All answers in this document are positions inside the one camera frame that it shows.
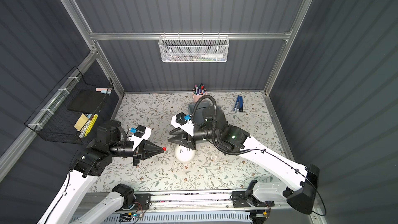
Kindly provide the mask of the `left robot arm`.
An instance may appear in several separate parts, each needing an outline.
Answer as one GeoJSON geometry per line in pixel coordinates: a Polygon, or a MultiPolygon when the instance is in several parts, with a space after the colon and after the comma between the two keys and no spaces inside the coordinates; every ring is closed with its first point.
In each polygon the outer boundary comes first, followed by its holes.
{"type": "Polygon", "coordinates": [[[131,158],[134,166],[165,152],[149,138],[152,129],[138,125],[127,136],[120,121],[109,120],[98,126],[96,138],[78,150],[59,192],[40,218],[40,224],[68,224],[91,186],[114,157],[131,158]]]}

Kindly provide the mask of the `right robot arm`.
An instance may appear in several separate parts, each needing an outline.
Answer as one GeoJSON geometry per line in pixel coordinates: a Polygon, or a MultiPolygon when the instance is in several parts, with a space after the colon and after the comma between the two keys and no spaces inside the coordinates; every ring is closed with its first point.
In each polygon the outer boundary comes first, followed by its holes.
{"type": "Polygon", "coordinates": [[[315,201],[319,198],[320,169],[314,164],[305,166],[272,151],[249,132],[228,123],[214,97],[205,95],[198,99],[190,114],[183,112],[171,119],[174,127],[169,132],[170,143],[196,150],[198,141],[210,142],[224,155],[247,159],[276,176],[281,183],[272,188],[252,180],[245,191],[246,202],[257,207],[268,201],[285,200],[296,211],[316,214],[315,201]]]}

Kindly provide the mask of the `grey plastic parts bin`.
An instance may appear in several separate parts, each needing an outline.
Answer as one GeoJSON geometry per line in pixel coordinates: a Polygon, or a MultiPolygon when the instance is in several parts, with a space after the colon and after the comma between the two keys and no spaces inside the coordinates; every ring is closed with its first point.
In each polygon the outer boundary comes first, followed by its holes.
{"type": "MultiPolygon", "coordinates": [[[[214,106],[209,101],[204,101],[196,105],[190,105],[190,115],[194,122],[194,136],[193,140],[197,143],[205,143],[211,141],[212,123],[214,116],[214,106]]],[[[224,113],[221,108],[217,106],[216,111],[216,132],[221,131],[227,124],[224,113]]]]}

